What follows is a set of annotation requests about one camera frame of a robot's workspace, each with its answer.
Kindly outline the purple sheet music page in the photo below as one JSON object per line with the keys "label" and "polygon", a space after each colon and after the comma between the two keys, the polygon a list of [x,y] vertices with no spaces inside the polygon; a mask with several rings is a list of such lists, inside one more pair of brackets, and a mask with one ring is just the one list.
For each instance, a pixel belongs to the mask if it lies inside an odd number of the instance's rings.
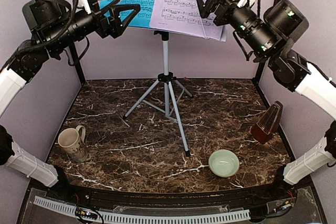
{"label": "purple sheet music page", "polygon": [[154,0],[150,27],[225,42],[225,28],[213,19],[213,14],[200,17],[196,0]]}

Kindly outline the brown wooden metronome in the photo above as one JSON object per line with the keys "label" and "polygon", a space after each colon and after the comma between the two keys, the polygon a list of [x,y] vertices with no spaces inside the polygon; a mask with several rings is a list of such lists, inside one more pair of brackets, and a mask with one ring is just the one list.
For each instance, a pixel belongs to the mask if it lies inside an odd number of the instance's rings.
{"label": "brown wooden metronome", "polygon": [[275,101],[257,123],[251,128],[250,133],[255,140],[261,144],[270,141],[278,130],[280,118],[282,115],[283,105]]}

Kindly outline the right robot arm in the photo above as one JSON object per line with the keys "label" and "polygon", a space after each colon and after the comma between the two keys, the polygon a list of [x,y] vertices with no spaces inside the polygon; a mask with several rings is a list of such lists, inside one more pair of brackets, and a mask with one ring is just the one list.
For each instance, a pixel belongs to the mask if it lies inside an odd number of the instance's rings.
{"label": "right robot arm", "polygon": [[232,26],[236,40],[251,47],[256,62],[268,62],[278,83],[335,117],[335,84],[292,49],[308,20],[289,0],[280,0],[263,15],[251,9],[254,1],[260,0],[196,0],[200,16],[214,14],[215,25]]}

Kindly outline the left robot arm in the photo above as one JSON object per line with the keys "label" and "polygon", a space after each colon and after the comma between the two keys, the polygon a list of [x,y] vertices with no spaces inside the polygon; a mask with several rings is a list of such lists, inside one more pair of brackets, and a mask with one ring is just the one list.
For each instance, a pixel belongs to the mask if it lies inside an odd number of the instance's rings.
{"label": "left robot arm", "polygon": [[[120,0],[32,0],[23,14],[32,33],[23,41],[1,68],[1,112],[18,92],[29,83],[50,58],[60,59],[61,52],[72,42],[92,32],[101,38],[117,38],[139,13],[139,4],[119,4]],[[63,201],[74,197],[62,168],[49,165],[23,150],[1,127],[1,165],[9,166],[31,177]]]}

